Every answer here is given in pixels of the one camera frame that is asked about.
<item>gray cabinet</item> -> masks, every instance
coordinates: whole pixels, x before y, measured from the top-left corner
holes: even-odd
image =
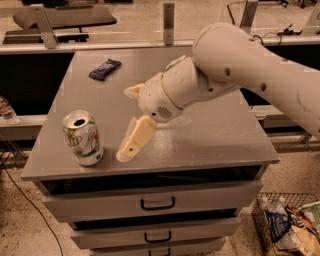
[[[44,204],[74,230],[90,255],[164,256],[220,250],[240,225],[238,213],[278,161],[241,93],[198,103],[168,124],[128,163],[115,159],[138,105],[123,90],[146,81],[191,47],[79,51],[23,170]],[[122,62],[104,82],[88,73],[106,59]],[[104,157],[77,164],[62,133],[63,117],[85,109],[95,118]]]

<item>gray tabletop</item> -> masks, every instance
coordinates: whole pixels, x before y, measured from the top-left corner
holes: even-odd
[[[191,47],[78,51],[56,95],[36,144],[22,172],[24,180],[65,179],[115,174],[245,166],[278,161],[268,137],[239,91],[187,108],[167,124],[131,161],[116,152],[133,116],[142,115],[137,102],[123,94],[143,83]],[[88,77],[108,58],[122,66],[105,81]],[[63,117],[77,109],[95,118],[105,153],[94,166],[80,166],[62,132]]]

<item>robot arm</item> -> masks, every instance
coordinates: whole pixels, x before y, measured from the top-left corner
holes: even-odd
[[[171,121],[196,102],[241,87],[258,94],[320,139],[319,71],[271,53],[226,23],[203,28],[194,41],[192,55],[171,63],[143,86],[126,90],[128,96],[138,99],[144,116],[131,122],[117,153],[119,161],[133,158],[153,137],[157,123]],[[128,143],[137,147],[127,147]]]

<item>soda can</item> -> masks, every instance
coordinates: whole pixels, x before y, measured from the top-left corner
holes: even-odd
[[[103,156],[95,120],[85,110],[75,110],[63,119],[63,132],[69,147],[81,165],[93,165]]]

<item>black drawer handle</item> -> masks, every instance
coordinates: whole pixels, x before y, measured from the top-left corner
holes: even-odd
[[[141,199],[141,208],[145,211],[158,211],[158,210],[167,210],[171,209],[176,205],[176,199],[174,197],[171,198],[172,203],[170,205],[166,206],[158,206],[158,207],[146,207],[145,202],[143,199]]]
[[[162,255],[162,256],[170,256],[171,255],[171,250],[168,248],[168,254]]]
[[[147,243],[163,243],[163,242],[168,242],[171,240],[171,231],[169,231],[169,234],[168,234],[168,238],[165,238],[165,239],[159,239],[159,240],[149,240],[148,239],[148,234],[147,233],[144,233],[144,240],[147,242]]]

